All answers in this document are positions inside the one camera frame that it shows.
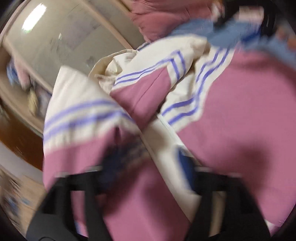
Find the cream and pink hooded jacket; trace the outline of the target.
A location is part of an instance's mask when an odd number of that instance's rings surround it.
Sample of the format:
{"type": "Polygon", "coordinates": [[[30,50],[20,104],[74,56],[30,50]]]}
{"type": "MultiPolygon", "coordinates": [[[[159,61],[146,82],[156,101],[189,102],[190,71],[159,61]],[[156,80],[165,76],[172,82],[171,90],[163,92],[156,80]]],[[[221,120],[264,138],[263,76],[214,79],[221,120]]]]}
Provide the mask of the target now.
{"type": "Polygon", "coordinates": [[[295,206],[295,68],[195,35],[62,66],[43,130],[43,182],[101,166],[114,240],[183,240],[200,209],[179,151],[240,180],[269,234],[295,206]]]}

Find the blue striped bed sheet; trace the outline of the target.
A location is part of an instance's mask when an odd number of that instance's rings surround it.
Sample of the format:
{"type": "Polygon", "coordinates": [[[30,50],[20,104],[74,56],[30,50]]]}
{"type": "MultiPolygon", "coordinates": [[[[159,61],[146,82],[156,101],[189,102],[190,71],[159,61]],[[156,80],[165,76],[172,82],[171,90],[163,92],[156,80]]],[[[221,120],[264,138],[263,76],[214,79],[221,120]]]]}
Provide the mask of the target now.
{"type": "Polygon", "coordinates": [[[275,35],[261,37],[257,24],[230,20],[223,28],[216,29],[211,20],[193,19],[176,27],[168,36],[186,34],[206,37],[211,45],[220,48],[241,46],[246,50],[263,51],[295,69],[295,51],[288,49],[287,43],[275,35]]]}

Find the brown wooden door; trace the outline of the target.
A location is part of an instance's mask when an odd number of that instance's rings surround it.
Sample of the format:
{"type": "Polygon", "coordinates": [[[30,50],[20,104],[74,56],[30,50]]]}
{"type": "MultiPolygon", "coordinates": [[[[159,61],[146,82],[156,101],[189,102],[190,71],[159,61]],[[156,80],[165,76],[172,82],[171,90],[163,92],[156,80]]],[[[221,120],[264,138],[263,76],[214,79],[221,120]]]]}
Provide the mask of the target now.
{"type": "Polygon", "coordinates": [[[1,109],[1,142],[27,163],[43,169],[42,138],[5,109],[1,109]]]}

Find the light wood wardrobe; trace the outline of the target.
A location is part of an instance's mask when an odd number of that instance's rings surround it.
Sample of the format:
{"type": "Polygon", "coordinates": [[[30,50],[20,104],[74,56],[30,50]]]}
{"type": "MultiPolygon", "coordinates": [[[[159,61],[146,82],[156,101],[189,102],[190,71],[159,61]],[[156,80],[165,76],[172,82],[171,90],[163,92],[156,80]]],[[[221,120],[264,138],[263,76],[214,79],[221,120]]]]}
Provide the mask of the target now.
{"type": "Polygon", "coordinates": [[[16,71],[46,100],[61,66],[88,74],[100,58],[143,42],[121,1],[1,1],[1,99],[41,136],[44,116],[30,111],[16,71]]]}

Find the pink folded quilt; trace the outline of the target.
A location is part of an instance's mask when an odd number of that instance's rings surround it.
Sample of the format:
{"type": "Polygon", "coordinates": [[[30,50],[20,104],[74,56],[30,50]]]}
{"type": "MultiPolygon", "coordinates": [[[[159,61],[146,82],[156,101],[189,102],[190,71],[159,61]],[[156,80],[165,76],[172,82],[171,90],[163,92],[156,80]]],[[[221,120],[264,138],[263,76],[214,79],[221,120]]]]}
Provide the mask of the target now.
{"type": "Polygon", "coordinates": [[[170,34],[176,27],[193,19],[215,19],[222,1],[123,1],[130,18],[146,42],[170,34]]]}

